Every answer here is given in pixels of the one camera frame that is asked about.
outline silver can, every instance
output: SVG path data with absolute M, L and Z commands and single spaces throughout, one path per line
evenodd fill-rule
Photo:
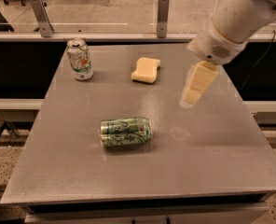
M 72 74 L 75 79 L 83 80 L 92 77 L 89 47 L 84 40 L 68 41 L 66 53 L 70 59 Z

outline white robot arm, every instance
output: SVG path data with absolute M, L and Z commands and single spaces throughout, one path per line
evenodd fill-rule
M 189 72 L 181 105 L 194 105 L 214 81 L 215 66 L 231 62 L 251 35 L 275 20 L 276 0 L 223 0 L 187 46 L 203 62 Z

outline table top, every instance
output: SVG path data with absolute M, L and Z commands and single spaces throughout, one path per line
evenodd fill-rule
M 140 57 L 161 60 L 153 84 L 133 82 Z M 66 54 L 1 203 L 93 203 L 276 192 L 276 155 L 223 67 L 191 109 L 179 105 L 186 44 L 90 47 L 93 77 Z M 150 119 L 152 140 L 105 149 L 104 119 Z

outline can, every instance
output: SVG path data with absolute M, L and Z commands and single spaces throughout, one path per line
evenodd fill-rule
M 72 74 L 75 79 L 83 80 L 92 77 L 89 47 L 82 39 L 67 42 L 66 53 L 69 57 Z
M 147 118 L 110 119 L 101 122 L 101 143 L 104 147 L 138 145 L 150 139 L 151 128 Z

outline yellow sponge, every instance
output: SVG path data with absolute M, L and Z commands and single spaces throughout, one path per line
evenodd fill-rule
M 136 70 L 131 73 L 131 79 L 146 83 L 153 83 L 157 78 L 157 68 L 160 60 L 141 57 L 136 64 Z
M 182 107 L 193 106 L 210 87 L 217 75 L 213 63 L 203 61 L 192 66 L 189 70 L 180 105 Z

